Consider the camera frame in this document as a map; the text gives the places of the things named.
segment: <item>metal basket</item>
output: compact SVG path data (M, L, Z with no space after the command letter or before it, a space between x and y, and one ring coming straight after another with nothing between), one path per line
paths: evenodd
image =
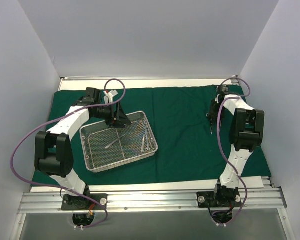
M151 157L158 144L143 111L127 114L125 128L109 128L105 121L80 128L86 168L94 173Z

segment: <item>purple cable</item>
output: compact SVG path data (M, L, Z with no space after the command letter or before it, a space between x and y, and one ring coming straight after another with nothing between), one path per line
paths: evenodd
M250 96L251 89L250 89L249 84L245 80L243 80L243 79L241 79L239 77L230 77L230 78L224 80L220 85L223 85L226 81L232 80L232 79L236 79L236 80L239 80L239 81L245 83L245 85L247 86L247 88L249 90L249 92L248 92L247 95L241 95L240 97L248 97L248 96ZM247 201L247 198L248 198L248 188L247 188L247 185L245 184L245 182L243 181L243 179L241 178L241 176L239 176L239 172L238 172L237 168L231 162L229 162L229 160L227 159L227 157L225 155L225 152L224 152L224 150L222 148L222 144L221 144L221 138L220 138L221 113L222 113L222 109L224 108L224 105L225 105L226 101L231 100L231 99L232 100L237 100L237 99L240 99L240 98L239 97L228 97L225 100L223 100L223 102L221 103L220 109L219 109L219 112L218 112L218 118L217 118L217 121L216 121L216 136L217 136L217 139L218 139L218 146L219 146L219 149L220 149L220 152L221 152L221 155L222 155L223 159L226 161L227 164L229 164L234 169L235 173L238 176L238 179L242 182L242 185L243 185L244 191L245 191L245 197L244 197L244 200L243 200L242 205L240 206L238 212L234 215L234 217L230 221L227 222L227 224L231 223L232 221L234 221L238 217L238 215L241 213L242 208L244 207L244 205L245 205L245 203Z
M15 167L14 167L14 157L15 157L15 154L16 154L18 148L21 146L21 144L22 144L28 137L30 137L34 132L38 131L39 129L41 129L41 128L43 128L43 127L49 125L49 124L53 124L53 123L59 122L59 121L61 121L61 120L63 120L63 119L66 119L66 118L70 117L71 115L73 115L74 113L77 113L77 112L79 112L79 111L81 111L81 110L88 109L88 108L93 108L93 107L106 107L106 106L111 106L111 105L115 105L115 104L117 104L118 102L120 102L120 101L125 97L125 95L126 95L126 86L125 86L124 83L123 83L122 81L120 81L119 79L113 78L113 79L108 80L108 81L105 83L105 85L104 85L104 90L106 90L108 83L111 82L111 81L118 81L118 82L121 83L122 86L123 86L123 94L122 94L122 96L121 96L117 101L114 101L114 102L112 102L112 103L107 103L107 104L94 104L94 105L84 106L84 107L82 107L82 108L80 108L80 109L77 109L77 110L75 110L75 111L69 113L68 115L65 115L65 116L62 116L62 117L59 117L59 118L57 118L57 119L54 119L54 120L51 120L51 121L48 121L48 122L46 122L46 123L41 124L40 126L38 126L38 127L36 127L35 129L33 129L31 132L29 132L27 135L25 135L25 136L21 139L21 141L16 145L16 147L15 147L15 149L13 150L12 155L11 155L11 157L10 157L10 168L11 168L11 171L13 172L13 174L14 174L19 180L21 180L21 181L23 181L23 182L25 182L25 183L27 183L27 184L36 185L36 186L40 186L40 187L52 187L52 188L59 188L59 189L67 190L67 191L69 191L69 192L71 192L71 193L73 193L73 194L76 194L76 195L78 195L78 196L80 196L80 197L82 197L82 198L84 198L84 199L87 199L87 200L89 200L89 201L91 201L91 202L97 204L98 206L100 206L100 207L104 210L104 212L105 212L105 217L104 217L104 219L102 219L102 220L100 220L100 221L98 221L98 222L96 222L96 223L93 223L93 224L91 224L91 225L83 226L83 228L91 228L91 227L94 227L94 226L96 226L96 225L98 225L98 224L100 224L100 223L103 223L105 220L107 220L107 218L108 218L108 211L107 211L107 209L106 209L104 206L102 206L99 202L97 202L96 200L94 200L94 199L92 199L92 198L90 198L90 197L88 197L88 196L85 196L85 195L83 195L83 194L80 194L80 193L78 193L78 192L75 192L75 191L73 191L73 190L71 190L71 189L68 189L68 188L66 188L66 187L58 186L58 185L52 185L52 184L43 184L43 183L34 182L34 181L30 181L30 180L28 180L28 179L23 178L23 177L20 176L20 175L17 173L17 171L15 170Z

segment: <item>purple hose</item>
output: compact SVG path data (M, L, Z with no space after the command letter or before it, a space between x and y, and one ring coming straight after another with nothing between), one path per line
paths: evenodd
M93 223L93 224L91 224L91 225L84 226L83 228L91 228L91 227L94 227L94 226L96 226L96 225L98 225L98 224L100 224L100 223L103 223L105 220L107 220L107 218L108 218L108 211L107 211L107 209L106 209L104 206L102 206L99 202L97 202L96 200L94 200L94 199L92 199L92 198L90 198L90 197L88 197L88 196L82 195L82 194L80 194L80 193L78 193L78 192L75 192L75 191L73 191L73 190L71 190L71 189L68 189L68 188L66 188L66 187L58 186L58 185L52 185L52 184L43 184L43 183L34 182L34 181L30 181L30 180L28 180L28 179L23 178L23 177L20 176L20 175L17 173L17 171L15 170L15 167L14 167L14 157L15 157L15 154L16 154L18 148L21 146L21 144L22 144L29 136L31 136L33 133L35 133L35 132L38 131L39 129L41 129L41 128L43 128L43 127L49 125L49 124L53 124L53 123L59 122L59 121L61 121L61 120L63 120L63 119L66 119L66 118L70 117L71 115L73 115L74 113L77 113L77 112L79 112L79 111L81 111L81 110L88 109L88 108L93 108L93 107L106 107L106 106L111 106L111 105L115 105L115 104L117 104L118 102L120 102L120 101L125 97L125 95L126 95L126 86L125 86L124 83L123 83L122 81L120 81L119 79L113 78L113 79L108 80L108 81L105 83L105 85L104 85L104 90L106 90L108 83L111 82L111 81L118 81L118 82L120 82L120 83L122 84L122 86L123 86L123 94L122 94L122 96L121 96L117 101L114 101L114 102L112 102L112 103L107 103L107 104L94 104L94 105L84 106L84 107L82 107L82 108L80 108L80 109L77 109L77 110L75 110L75 111L69 113L68 115L65 115L65 116L62 116L62 117L59 117L59 118L57 118L57 119L54 119L54 120L51 120L51 121L48 121L48 122L46 122L46 123L41 124L40 126L38 126L38 127L36 127L35 129L33 129L31 132L29 132L27 135L25 135L25 136L21 139L21 141L16 145L16 147L15 147L15 149L13 150L12 155L11 155L11 157L10 157L10 168L11 168L11 171L12 171L13 174L14 174L18 179L20 179L21 181L23 181L23 182L25 182L25 183L27 183L27 184L36 185L36 186L40 186L40 187L52 187L52 188L59 188L59 189L67 190L67 191L69 191L69 192L71 192L71 193L73 193L73 194L76 194L76 195L78 195L78 196L80 196L80 197L82 197L82 198L85 198L85 199L87 199L87 200L89 200L89 201L91 201L91 202L97 204L98 206L100 206L100 207L104 210L104 212L105 212L105 217L104 217L104 219L102 219L102 220L100 220L100 221L98 221L98 222L96 222L96 223Z
M247 86L247 88L249 90L248 94L247 95L241 95L241 97L248 97L248 96L250 96L251 89L250 89L249 84L245 80L243 80L243 79L241 79L239 77L230 77L230 78L224 80L220 85L224 84L226 81L231 80L231 79L237 79L237 80L245 83L245 85ZM222 155L223 159L226 161L227 164L229 164L234 169L235 173L238 176L238 179L243 184L244 191L245 191L245 197L244 197L244 200L243 200L242 205L240 206L238 212L234 215L234 217L230 221L227 222L227 224L231 223L232 221L234 221L238 217L238 215L241 213L242 208L244 207L244 205L245 205L245 203L247 201L247 198L248 198L248 188L247 188L247 185L245 184L245 182L243 181L243 179L241 178L241 176L239 176L239 172L236 169L236 167L231 162L229 162L229 160L227 159L227 157L225 155L225 152L224 152L224 150L222 148L222 145L221 145L221 138L220 138L221 113L222 113L222 109L224 108L224 105L225 105L226 101L231 100L231 99L232 100L236 100L236 99L240 99L240 98L239 97L228 97L225 100L223 100L223 102L221 103L220 109L219 109L219 112L218 112L218 118L217 118L217 121L216 121L216 136L217 136L217 139L218 139L218 146L219 146L219 149L220 149L220 152L221 152L221 155Z

